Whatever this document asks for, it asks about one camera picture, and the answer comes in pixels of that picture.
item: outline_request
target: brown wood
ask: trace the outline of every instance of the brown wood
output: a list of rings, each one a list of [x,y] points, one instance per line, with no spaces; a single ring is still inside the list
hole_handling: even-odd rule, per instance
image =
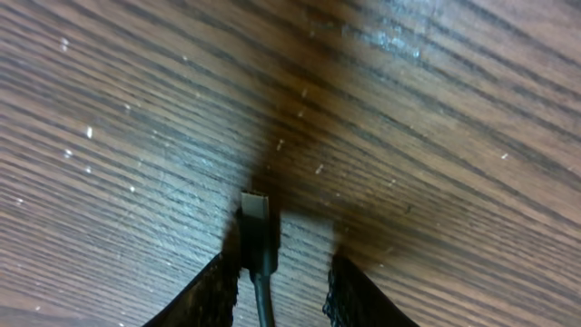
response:
[[[337,246],[423,326],[581,325],[578,1],[0,17],[0,326],[141,326],[218,253],[252,179],[285,210],[279,326],[329,325]],[[234,325],[256,326],[239,285]]]

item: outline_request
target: thin black cord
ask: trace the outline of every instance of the thin black cord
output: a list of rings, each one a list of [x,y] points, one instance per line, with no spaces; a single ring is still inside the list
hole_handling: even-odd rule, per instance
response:
[[[274,327],[271,301],[271,277],[256,274],[253,278],[256,293],[256,308],[261,327]]]

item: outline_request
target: wooden surface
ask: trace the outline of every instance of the wooden surface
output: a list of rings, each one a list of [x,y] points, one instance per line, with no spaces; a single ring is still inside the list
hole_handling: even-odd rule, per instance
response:
[[[329,325],[339,245],[423,326],[581,325],[579,1],[2,0],[0,22],[0,326],[141,326],[252,179],[285,210],[279,326]]]

